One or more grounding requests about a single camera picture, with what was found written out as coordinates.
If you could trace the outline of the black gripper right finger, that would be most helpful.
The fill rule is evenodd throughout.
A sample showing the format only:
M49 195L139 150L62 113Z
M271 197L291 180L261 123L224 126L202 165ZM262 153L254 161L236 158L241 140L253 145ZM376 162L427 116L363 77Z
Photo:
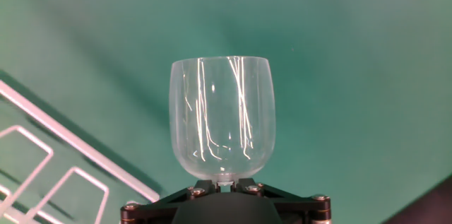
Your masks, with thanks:
M252 178L239 179L234 192L252 196L251 206L265 223L332 223L331 199L325 194L301 197Z

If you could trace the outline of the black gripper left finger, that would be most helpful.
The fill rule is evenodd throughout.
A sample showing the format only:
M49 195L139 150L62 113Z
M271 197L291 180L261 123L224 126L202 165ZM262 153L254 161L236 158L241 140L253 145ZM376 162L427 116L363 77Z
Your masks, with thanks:
M179 190L151 204L127 203L121 207L120 224L149 223L173 218L183 203L215 193L216 183L212 180L199 180L193 187Z

